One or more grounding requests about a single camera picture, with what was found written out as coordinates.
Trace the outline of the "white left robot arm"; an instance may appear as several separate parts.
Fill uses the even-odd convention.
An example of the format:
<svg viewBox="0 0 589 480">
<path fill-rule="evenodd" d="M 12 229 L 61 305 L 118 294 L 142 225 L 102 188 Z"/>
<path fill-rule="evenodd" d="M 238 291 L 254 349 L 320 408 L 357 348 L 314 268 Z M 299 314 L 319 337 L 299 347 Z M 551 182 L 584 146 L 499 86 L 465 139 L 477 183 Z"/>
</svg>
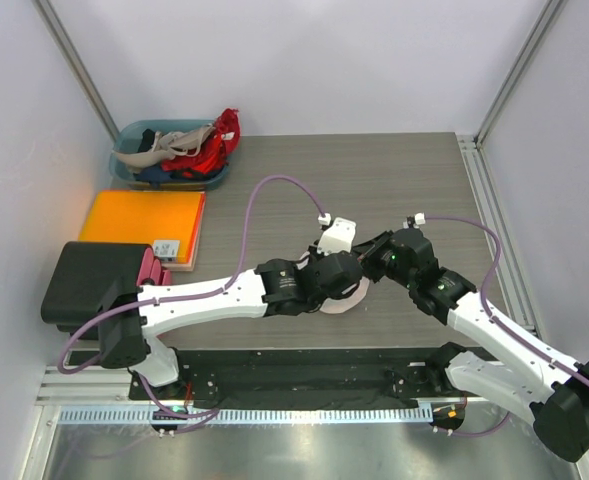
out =
<svg viewBox="0 0 589 480">
<path fill-rule="evenodd" d="M 178 353 L 160 336 L 225 319 L 340 314 L 367 293 L 357 258 L 340 251 L 297 261 L 272 259 L 237 277 L 181 284 L 145 285 L 134 307 L 98 327 L 99 365 L 129 369 L 164 398 L 179 397 L 187 385 Z"/>
</svg>

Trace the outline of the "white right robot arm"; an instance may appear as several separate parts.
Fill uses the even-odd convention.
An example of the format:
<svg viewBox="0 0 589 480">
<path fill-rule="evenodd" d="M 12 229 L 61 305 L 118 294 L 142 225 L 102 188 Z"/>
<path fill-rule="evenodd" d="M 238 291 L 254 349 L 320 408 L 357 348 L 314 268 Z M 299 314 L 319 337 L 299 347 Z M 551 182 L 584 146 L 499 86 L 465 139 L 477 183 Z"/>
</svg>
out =
<svg viewBox="0 0 589 480">
<path fill-rule="evenodd" d="M 589 451 L 589 360 L 581 363 L 527 332 L 473 283 L 440 266 L 415 228 L 387 231 L 353 247 L 365 276 L 405 287 L 425 314 L 475 341 L 490 364 L 460 346 L 442 347 L 425 371 L 431 391 L 473 393 L 532 426 L 557 457 L 575 463 Z"/>
</svg>

